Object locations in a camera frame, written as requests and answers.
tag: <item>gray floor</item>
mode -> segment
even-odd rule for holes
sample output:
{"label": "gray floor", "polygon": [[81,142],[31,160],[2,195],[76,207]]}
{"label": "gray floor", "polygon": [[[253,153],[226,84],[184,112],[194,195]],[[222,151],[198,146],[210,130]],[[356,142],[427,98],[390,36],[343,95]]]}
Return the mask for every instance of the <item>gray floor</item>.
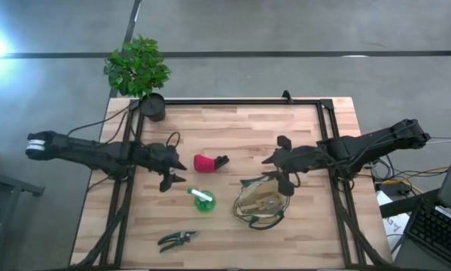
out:
{"label": "gray floor", "polygon": [[[0,0],[9,53],[102,52],[123,42],[133,0]],[[134,34],[165,51],[451,50],[451,0],[143,0]],[[167,59],[168,97],[352,96],[363,132],[417,118],[451,136],[451,57]],[[0,270],[67,265],[90,171],[24,155],[29,132],[101,120],[102,59],[0,61],[0,172],[46,186],[22,197]],[[100,126],[75,136],[98,139]],[[398,169],[447,166],[451,143],[397,151]],[[417,179],[423,190],[442,178]]]}

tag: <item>red object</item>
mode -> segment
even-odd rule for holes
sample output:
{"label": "red object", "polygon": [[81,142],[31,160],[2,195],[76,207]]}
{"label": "red object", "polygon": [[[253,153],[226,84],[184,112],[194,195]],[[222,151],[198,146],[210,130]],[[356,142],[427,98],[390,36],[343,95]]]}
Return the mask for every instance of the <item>red object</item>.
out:
{"label": "red object", "polygon": [[198,172],[214,172],[215,161],[212,158],[204,157],[202,154],[197,154],[194,157],[195,170]]}

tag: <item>wooden tabletop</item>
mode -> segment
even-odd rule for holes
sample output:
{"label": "wooden tabletop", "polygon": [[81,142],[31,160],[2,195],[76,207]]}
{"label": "wooden tabletop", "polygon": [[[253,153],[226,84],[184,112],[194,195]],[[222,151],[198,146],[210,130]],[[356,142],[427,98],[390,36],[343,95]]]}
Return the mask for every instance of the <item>wooden tabletop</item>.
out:
{"label": "wooden tabletop", "polygon": [[[359,136],[352,99],[332,99],[340,135]],[[111,99],[106,117],[128,104],[129,99]],[[158,190],[161,177],[137,169],[123,268],[343,267],[327,171],[301,175],[302,186],[291,198],[285,219],[271,230],[250,230],[231,211],[240,192],[239,180],[258,177],[262,171],[271,169],[261,161],[275,150],[277,136],[289,137],[293,146],[315,145],[321,139],[314,106],[169,105],[166,110],[164,121],[145,121],[142,141],[164,143],[172,132],[179,131],[180,161],[188,170],[176,170],[176,173],[187,181],[173,184],[170,190],[161,193]],[[113,136],[120,119],[117,116],[105,123],[101,141]],[[123,138],[123,126],[118,140]],[[193,166],[195,154],[227,155],[230,162],[215,173],[198,173]],[[103,172],[94,172],[90,185],[104,177]],[[215,210],[209,214],[198,212],[194,198],[187,194],[188,187],[213,192],[217,199]],[[112,181],[106,181],[87,194],[72,263],[83,259],[103,233],[112,188]],[[361,231],[382,257],[390,261],[372,181],[368,177],[356,178],[352,192]],[[200,234],[192,242],[160,254],[157,241],[181,230],[199,230]],[[112,240],[110,255],[114,255],[115,241]],[[350,233],[349,246],[356,261]]]}

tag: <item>green plant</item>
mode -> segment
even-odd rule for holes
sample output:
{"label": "green plant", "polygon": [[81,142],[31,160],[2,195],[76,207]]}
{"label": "green plant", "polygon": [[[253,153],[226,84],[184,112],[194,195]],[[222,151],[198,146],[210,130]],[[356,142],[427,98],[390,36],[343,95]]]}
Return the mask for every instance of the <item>green plant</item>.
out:
{"label": "green plant", "polygon": [[105,63],[103,73],[108,82],[124,96],[141,99],[169,79],[170,70],[163,64],[157,41],[140,35],[123,45],[122,54],[115,49]]}

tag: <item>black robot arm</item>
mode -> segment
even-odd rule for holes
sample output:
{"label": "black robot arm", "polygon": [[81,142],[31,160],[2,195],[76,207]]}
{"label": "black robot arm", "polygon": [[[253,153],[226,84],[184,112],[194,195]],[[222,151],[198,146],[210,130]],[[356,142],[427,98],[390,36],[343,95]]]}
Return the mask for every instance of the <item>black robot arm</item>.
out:
{"label": "black robot arm", "polygon": [[127,177],[128,168],[142,166],[149,171],[163,175],[160,191],[170,189],[173,182],[185,181],[171,168],[186,170],[179,162],[174,146],[160,143],[143,145],[141,142],[99,143],[84,139],[70,138],[54,131],[38,132],[28,135],[26,155],[33,160],[62,159],[101,169],[115,179]]}
{"label": "black robot arm", "polygon": [[339,177],[352,178],[364,164],[396,150],[420,149],[430,138],[417,120],[402,120],[376,132],[358,137],[341,136],[317,142],[317,145],[339,165]]}
{"label": "black robot arm", "polygon": [[341,136],[317,142],[318,147],[292,148],[291,140],[281,135],[273,155],[262,163],[273,163],[278,169],[266,172],[279,181],[279,192],[292,196],[294,185],[288,175],[313,169],[333,169],[342,179],[351,179],[365,163],[377,160],[399,149],[419,149],[431,137],[424,133],[417,120],[402,120],[395,125],[359,137]]}

